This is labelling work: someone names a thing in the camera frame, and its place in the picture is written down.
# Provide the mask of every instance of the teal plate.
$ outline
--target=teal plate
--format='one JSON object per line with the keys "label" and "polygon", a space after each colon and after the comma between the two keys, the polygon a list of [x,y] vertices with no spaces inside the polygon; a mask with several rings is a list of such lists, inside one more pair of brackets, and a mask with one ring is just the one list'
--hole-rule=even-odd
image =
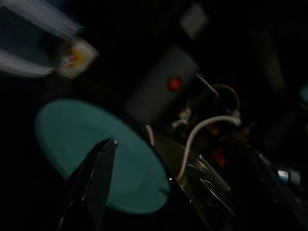
{"label": "teal plate", "polygon": [[114,169],[107,205],[148,214],[167,201],[169,184],[153,150],[109,112],[92,104],[57,100],[43,107],[35,121],[38,143],[53,166],[68,178],[98,142],[116,138]]}

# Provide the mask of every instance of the red light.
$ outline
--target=red light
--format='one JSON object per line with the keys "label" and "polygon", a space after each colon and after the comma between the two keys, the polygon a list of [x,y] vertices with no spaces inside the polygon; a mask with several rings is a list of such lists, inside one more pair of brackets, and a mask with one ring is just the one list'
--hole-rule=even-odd
{"label": "red light", "polygon": [[169,80],[169,89],[170,91],[177,91],[181,88],[183,82],[180,77],[175,76]]}

